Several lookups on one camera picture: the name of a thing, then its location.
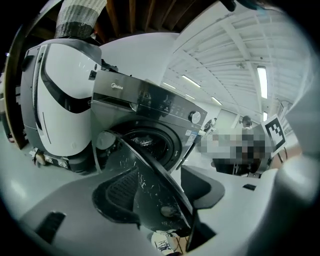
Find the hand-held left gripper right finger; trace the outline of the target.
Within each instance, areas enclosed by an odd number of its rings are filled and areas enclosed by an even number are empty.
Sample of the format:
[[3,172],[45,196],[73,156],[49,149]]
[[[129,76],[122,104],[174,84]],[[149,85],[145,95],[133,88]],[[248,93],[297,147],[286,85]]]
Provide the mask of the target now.
[[260,178],[181,168],[193,204],[190,256],[298,256],[313,249],[313,160],[296,156]]

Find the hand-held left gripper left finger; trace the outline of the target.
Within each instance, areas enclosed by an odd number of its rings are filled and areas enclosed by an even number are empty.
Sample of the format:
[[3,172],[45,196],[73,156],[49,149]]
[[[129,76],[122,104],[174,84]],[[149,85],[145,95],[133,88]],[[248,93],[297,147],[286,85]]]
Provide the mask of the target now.
[[136,174],[136,167],[128,167],[67,183],[19,222],[55,256],[153,256],[133,211]]

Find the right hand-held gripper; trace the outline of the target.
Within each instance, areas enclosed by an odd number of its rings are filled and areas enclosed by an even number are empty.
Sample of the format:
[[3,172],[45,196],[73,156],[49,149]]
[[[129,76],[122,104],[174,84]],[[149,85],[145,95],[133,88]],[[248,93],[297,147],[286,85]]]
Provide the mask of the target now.
[[[215,123],[215,118],[213,120],[210,119],[200,131],[200,135],[205,136],[213,129]],[[269,117],[260,125],[266,136],[266,151],[271,154],[277,154],[283,150],[286,145],[286,137],[278,115],[275,114],[272,117]]]

